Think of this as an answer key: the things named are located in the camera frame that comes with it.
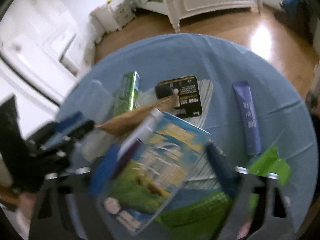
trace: white nightstand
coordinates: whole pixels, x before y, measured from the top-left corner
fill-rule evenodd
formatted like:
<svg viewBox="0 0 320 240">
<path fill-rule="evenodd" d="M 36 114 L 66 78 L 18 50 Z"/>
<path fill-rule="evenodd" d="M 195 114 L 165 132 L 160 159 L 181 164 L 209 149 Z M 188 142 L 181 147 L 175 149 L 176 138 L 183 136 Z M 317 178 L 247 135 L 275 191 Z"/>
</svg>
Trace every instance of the white nightstand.
<svg viewBox="0 0 320 240">
<path fill-rule="evenodd" d="M 121 30 L 135 18 L 128 0 L 113 0 L 110 4 L 97 7 L 91 15 L 98 19 L 107 33 Z"/>
</svg>

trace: blue object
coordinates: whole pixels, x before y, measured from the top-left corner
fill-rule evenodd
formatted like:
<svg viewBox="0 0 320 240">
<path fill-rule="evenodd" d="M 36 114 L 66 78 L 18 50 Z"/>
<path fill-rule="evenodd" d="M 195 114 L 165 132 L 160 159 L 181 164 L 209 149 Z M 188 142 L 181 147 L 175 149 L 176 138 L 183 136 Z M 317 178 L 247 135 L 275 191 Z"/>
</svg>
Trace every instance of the blue object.
<svg viewBox="0 0 320 240">
<path fill-rule="evenodd" d="M 111 176 L 117 168 L 119 150 L 120 145 L 113 144 L 106 152 L 106 156 L 103 158 L 103 161 L 91 176 L 89 190 L 90 195 L 98 195 L 101 193 L 108 180 L 111 179 Z"/>
<path fill-rule="evenodd" d="M 232 86 L 236 92 L 242 114 L 247 154 L 259 154 L 261 153 L 261 140 L 249 84 L 247 81 L 240 81 L 234 82 Z"/>
<path fill-rule="evenodd" d="M 231 167 L 246 166 L 250 159 L 232 87 L 236 81 L 247 80 L 259 123 L 261 152 L 275 144 L 279 157 L 292 169 L 283 194 L 291 200 L 295 229 L 299 228 L 314 194 L 318 152 L 304 100 L 284 76 L 255 53 L 224 39 L 188 33 L 161 35 L 130 44 L 102 59 L 70 93 L 58 118 L 74 113 L 74 105 L 91 80 L 100 80 L 107 91 L 114 93 L 122 75 L 134 70 L 140 75 L 141 91 L 183 76 L 195 75 L 198 81 L 210 79 L 213 94 L 203 129 L 212 134 Z M 117 240 L 150 240 L 150 236 L 155 240 L 170 239 L 156 222 L 132 237 L 110 216 L 104 219 Z"/>
<path fill-rule="evenodd" d="M 235 172 L 229 167 L 226 160 L 221 157 L 215 143 L 209 143 L 206 152 L 208 161 L 221 184 L 223 192 L 234 198 L 238 193 L 238 181 Z"/>
<path fill-rule="evenodd" d="M 289 13 L 291 18 L 295 18 L 298 12 L 298 5 L 302 0 L 283 0 L 282 8 Z"/>
<path fill-rule="evenodd" d="M 143 214 L 143 213 L 140 213 L 134 209 L 127 209 L 126 212 L 128 212 L 130 215 L 132 215 L 137 220 L 148 221 L 149 219 L 152 218 L 152 215 Z"/>
<path fill-rule="evenodd" d="M 70 126 L 73 126 L 74 124 L 76 124 L 80 119 L 82 119 L 82 117 L 83 117 L 83 115 L 82 115 L 81 112 L 76 112 L 75 114 L 73 114 L 72 116 L 64 119 L 60 123 L 57 123 L 56 127 L 55 127 L 55 132 L 56 133 L 62 133 L 63 130 L 69 128 Z"/>
</svg>

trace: brown paper bag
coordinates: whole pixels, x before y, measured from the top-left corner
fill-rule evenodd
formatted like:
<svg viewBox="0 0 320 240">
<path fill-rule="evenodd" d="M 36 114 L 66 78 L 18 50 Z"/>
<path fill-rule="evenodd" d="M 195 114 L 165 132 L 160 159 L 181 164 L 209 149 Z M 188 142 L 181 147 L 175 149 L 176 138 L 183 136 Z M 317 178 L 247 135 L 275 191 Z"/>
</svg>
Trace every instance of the brown paper bag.
<svg viewBox="0 0 320 240">
<path fill-rule="evenodd" d="M 118 115 L 104 124 L 96 125 L 96 127 L 116 136 L 124 135 L 133 131 L 149 115 L 152 109 L 157 108 L 163 112 L 173 110 L 177 99 L 176 95 L 162 98 L 150 105 L 138 107 L 132 111 Z"/>
</svg>

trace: green bag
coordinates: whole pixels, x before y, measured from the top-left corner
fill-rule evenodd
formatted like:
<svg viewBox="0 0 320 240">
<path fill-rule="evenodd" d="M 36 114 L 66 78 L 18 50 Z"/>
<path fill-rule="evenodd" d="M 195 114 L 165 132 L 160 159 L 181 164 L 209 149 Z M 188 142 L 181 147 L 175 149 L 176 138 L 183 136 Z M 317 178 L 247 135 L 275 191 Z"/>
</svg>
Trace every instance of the green bag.
<svg viewBox="0 0 320 240">
<path fill-rule="evenodd" d="M 279 159 L 276 146 L 253 160 L 248 171 L 258 176 L 276 173 L 281 185 L 289 181 L 291 174 L 286 161 Z M 253 211 L 257 203 L 258 196 L 252 194 L 249 210 Z M 218 191 L 192 205 L 174 211 L 163 211 L 157 221 L 171 232 L 174 240 L 208 240 L 221 230 L 232 204 L 233 199 Z"/>
</svg>

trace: white cabinet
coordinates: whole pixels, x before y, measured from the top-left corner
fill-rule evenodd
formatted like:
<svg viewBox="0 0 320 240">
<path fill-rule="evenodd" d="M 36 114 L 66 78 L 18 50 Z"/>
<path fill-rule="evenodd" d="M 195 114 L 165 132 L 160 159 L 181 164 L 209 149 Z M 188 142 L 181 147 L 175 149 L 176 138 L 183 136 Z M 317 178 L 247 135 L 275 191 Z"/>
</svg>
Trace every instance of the white cabinet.
<svg viewBox="0 0 320 240">
<path fill-rule="evenodd" d="M 98 19 L 106 32 L 121 30 L 135 18 L 128 0 L 114 0 L 110 4 L 97 7 L 91 15 Z"/>
<path fill-rule="evenodd" d="M 14 0 L 0 22 L 0 50 L 6 60 L 60 104 L 78 80 L 59 62 L 75 37 L 80 39 L 81 35 L 61 0 Z M 88 41 L 86 47 L 94 55 L 93 42 Z M 81 62 L 90 60 L 83 51 L 73 54 L 72 59 L 79 72 L 87 71 Z"/>
<path fill-rule="evenodd" d="M 23 82 L 1 60 L 0 84 L 0 105 L 11 95 L 16 95 L 19 126 L 24 139 L 54 120 L 58 107 Z"/>
<path fill-rule="evenodd" d="M 58 103 L 63 102 L 76 83 L 75 76 L 25 34 L 6 43 L 2 53 L 28 82 Z"/>
<path fill-rule="evenodd" d="M 91 69 L 94 61 L 95 47 L 82 37 L 76 36 L 70 47 L 61 57 L 64 65 L 74 76 L 82 76 Z"/>
</svg>

